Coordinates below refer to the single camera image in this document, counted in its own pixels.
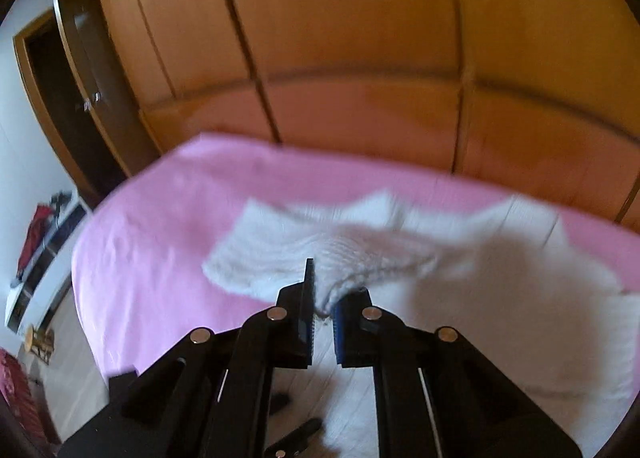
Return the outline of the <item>white knitted sweater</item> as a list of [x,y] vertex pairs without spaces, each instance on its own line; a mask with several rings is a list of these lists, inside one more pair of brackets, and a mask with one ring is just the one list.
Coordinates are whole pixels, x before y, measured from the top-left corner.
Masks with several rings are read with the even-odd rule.
[[314,260],[321,317],[367,288],[408,325],[449,325],[593,456],[630,407],[639,298],[579,251],[550,207],[513,197],[470,214],[388,192],[344,207],[247,202],[209,253],[205,276],[264,302]]

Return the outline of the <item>red clothes on shelf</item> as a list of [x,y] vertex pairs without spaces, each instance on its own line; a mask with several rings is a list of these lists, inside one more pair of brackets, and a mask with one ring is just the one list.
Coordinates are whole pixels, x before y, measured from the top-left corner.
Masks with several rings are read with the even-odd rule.
[[20,281],[23,277],[24,271],[35,254],[35,251],[40,246],[43,237],[46,235],[49,218],[53,214],[53,207],[50,204],[40,203],[37,205],[34,216],[30,221],[25,242],[17,260],[17,269],[15,279]]

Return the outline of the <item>pink bed cover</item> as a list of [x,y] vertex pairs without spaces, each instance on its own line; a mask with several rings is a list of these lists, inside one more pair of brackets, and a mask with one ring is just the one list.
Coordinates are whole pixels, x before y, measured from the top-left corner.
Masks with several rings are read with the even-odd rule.
[[[204,274],[207,256],[247,202],[344,207],[383,191],[456,214],[513,197],[538,202],[560,215],[576,249],[639,297],[639,238],[602,219],[423,167],[204,134],[120,185],[75,245],[76,307],[100,371],[148,369],[192,329],[238,328],[276,302],[228,292]],[[331,367],[331,322],[319,317],[314,362]]]

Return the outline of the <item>small wooden stool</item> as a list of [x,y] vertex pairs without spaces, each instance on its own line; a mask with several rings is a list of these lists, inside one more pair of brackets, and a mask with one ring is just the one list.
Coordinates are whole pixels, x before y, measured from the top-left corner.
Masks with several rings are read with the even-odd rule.
[[24,346],[26,353],[35,355],[38,360],[49,365],[54,352],[54,331],[36,329],[29,325],[25,332]]

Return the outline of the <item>white low shelf unit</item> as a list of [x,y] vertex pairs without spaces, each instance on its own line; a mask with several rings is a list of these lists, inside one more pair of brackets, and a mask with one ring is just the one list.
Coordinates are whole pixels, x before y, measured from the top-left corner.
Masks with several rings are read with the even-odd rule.
[[23,277],[11,281],[4,324],[23,337],[29,325],[41,328],[51,311],[58,307],[70,285],[70,267],[74,246],[90,209],[74,191],[60,191],[44,204],[53,207],[48,229],[40,246],[28,263]]

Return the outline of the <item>red patterned cloth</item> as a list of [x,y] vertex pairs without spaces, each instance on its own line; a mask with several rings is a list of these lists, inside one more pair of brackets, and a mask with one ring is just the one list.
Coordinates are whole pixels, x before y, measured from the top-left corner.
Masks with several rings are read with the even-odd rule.
[[53,457],[20,362],[1,350],[1,456]]

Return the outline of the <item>large wooden wardrobe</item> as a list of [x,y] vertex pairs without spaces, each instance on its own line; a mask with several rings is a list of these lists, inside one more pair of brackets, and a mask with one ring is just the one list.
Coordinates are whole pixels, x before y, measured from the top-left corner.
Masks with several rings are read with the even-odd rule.
[[54,0],[125,175],[205,132],[639,226],[639,0]]

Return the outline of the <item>dark wooden door frame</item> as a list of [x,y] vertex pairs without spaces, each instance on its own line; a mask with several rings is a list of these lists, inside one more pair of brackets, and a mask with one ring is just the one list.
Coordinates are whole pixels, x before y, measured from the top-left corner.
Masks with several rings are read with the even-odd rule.
[[96,207],[125,173],[96,127],[67,61],[49,9],[13,39],[21,79],[36,120],[89,207]]

